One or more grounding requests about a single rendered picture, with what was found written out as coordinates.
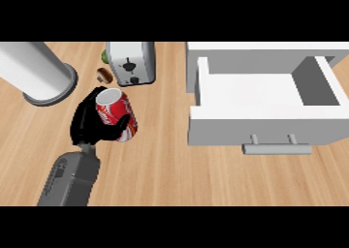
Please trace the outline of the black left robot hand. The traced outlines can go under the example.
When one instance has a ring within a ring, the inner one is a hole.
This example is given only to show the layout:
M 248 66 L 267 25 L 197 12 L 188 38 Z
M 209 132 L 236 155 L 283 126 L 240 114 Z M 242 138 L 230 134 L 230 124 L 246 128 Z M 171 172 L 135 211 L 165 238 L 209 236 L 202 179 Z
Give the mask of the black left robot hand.
M 70 125 L 70 137 L 74 145 L 92 144 L 100 140 L 117 140 L 128 128 L 131 115 L 125 114 L 114 125 L 104 123 L 97 110 L 97 97 L 107 90 L 97 87 L 77 106 Z

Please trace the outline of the red soda can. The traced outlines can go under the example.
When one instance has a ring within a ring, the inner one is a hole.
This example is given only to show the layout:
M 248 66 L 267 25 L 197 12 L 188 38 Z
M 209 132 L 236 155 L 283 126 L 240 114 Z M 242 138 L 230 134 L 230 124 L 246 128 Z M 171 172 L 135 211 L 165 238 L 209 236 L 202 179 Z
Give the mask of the red soda can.
M 97 111 L 107 125 L 116 125 L 122 116 L 131 116 L 119 142 L 129 141 L 138 133 L 138 121 L 126 93 L 119 88 L 105 89 L 97 97 Z

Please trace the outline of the white open drawer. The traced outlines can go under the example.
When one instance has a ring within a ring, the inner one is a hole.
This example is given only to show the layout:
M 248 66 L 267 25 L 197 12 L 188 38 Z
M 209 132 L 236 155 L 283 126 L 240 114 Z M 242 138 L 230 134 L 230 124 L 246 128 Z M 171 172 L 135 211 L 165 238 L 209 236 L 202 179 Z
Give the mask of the white open drawer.
M 349 99 L 323 56 L 289 74 L 214 74 L 197 60 L 191 145 L 323 145 L 349 138 Z

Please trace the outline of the white drawer cabinet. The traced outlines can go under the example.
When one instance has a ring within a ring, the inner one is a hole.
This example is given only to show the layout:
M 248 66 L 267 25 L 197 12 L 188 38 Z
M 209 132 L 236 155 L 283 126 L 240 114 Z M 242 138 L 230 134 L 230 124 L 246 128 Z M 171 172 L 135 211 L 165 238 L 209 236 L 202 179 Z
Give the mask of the white drawer cabinet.
M 200 57 L 212 74 L 290 74 L 307 57 L 326 57 L 335 67 L 348 54 L 349 42 L 187 42 L 187 92 L 196 92 Z

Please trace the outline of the small brown food item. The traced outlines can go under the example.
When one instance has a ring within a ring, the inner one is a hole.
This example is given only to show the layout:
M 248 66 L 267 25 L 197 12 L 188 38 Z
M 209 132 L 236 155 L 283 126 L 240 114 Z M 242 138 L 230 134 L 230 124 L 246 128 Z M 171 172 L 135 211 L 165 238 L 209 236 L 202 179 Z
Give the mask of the small brown food item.
M 113 82 L 113 75 L 105 68 L 98 69 L 98 80 L 105 84 L 110 84 Z

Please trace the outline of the silver toaster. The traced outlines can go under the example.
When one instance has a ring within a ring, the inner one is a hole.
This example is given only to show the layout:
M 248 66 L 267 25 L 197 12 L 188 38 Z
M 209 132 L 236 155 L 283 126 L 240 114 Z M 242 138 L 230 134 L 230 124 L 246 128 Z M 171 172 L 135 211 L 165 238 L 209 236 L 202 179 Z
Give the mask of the silver toaster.
M 107 57 L 122 87 L 154 83 L 154 42 L 107 42 Z

